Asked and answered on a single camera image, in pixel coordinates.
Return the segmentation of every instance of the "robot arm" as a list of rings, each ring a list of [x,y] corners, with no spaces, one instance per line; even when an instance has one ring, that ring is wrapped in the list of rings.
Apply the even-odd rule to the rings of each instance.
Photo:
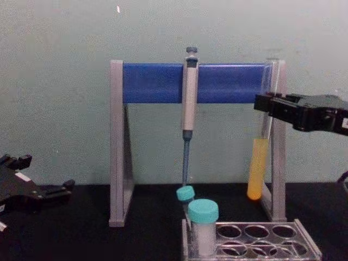
[[[75,184],[74,180],[62,186],[42,190],[29,177],[18,172],[30,166],[32,156],[25,155],[18,159],[10,155],[0,158],[0,215],[10,211],[38,212],[44,207],[66,203]],[[6,229],[0,224],[0,231]]]
[[[298,131],[326,131],[348,136],[348,102],[335,95],[257,95],[254,109],[289,122]],[[347,178],[348,171],[337,182],[342,183],[348,193],[344,183]]]

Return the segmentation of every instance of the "gray stand leg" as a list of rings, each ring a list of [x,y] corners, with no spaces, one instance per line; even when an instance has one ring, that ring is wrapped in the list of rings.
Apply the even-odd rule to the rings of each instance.
[[[127,108],[123,104],[123,62],[110,63],[110,227],[125,225],[134,183]]]
[[[277,64],[279,73],[277,76],[278,92],[286,93],[285,64]],[[271,170],[272,193],[264,184],[261,203],[272,222],[286,222],[285,216],[285,122],[273,119],[271,129]]]

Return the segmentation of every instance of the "white label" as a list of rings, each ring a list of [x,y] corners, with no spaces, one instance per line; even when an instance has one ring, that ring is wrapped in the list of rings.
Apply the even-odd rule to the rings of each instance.
[[[348,129],[348,118],[343,119],[342,128]]]
[[[24,180],[25,182],[31,181],[30,178],[28,178],[26,175],[24,175],[24,174],[22,174],[22,173],[20,173],[20,172],[17,172],[15,175],[16,175],[18,178],[21,178],[22,180]]]

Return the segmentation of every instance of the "test tube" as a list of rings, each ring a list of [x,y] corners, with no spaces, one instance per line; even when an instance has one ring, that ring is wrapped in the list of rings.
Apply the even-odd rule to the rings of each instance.
[[[265,64],[261,83],[261,94],[277,92],[279,82],[282,83],[284,81],[284,68],[285,62],[283,60],[274,59]],[[256,113],[259,117],[259,131],[253,141],[247,190],[247,195],[252,200],[259,200],[262,196],[272,126],[272,117],[269,117],[268,113],[259,111]]]
[[[212,200],[193,200],[189,203],[189,218],[192,221],[194,244],[199,256],[212,256],[216,249],[216,221],[219,207]]]
[[[191,221],[189,219],[189,214],[188,214],[188,205],[195,198],[194,188],[192,186],[183,186],[176,191],[176,195],[178,197],[178,200],[183,205],[187,224],[189,225],[189,228],[191,230]]]

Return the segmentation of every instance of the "test tube with yellow liquid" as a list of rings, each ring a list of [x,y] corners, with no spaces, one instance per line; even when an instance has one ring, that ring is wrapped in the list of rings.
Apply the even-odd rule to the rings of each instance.
[[[281,67],[280,63],[282,62],[283,61],[279,60],[271,60],[265,64],[262,76],[262,94],[266,92],[276,93]],[[247,190],[247,196],[251,200],[259,200],[262,196],[272,127],[272,117],[269,117],[267,113],[262,113],[260,111],[256,111],[256,113],[259,114],[259,131],[253,141]]]

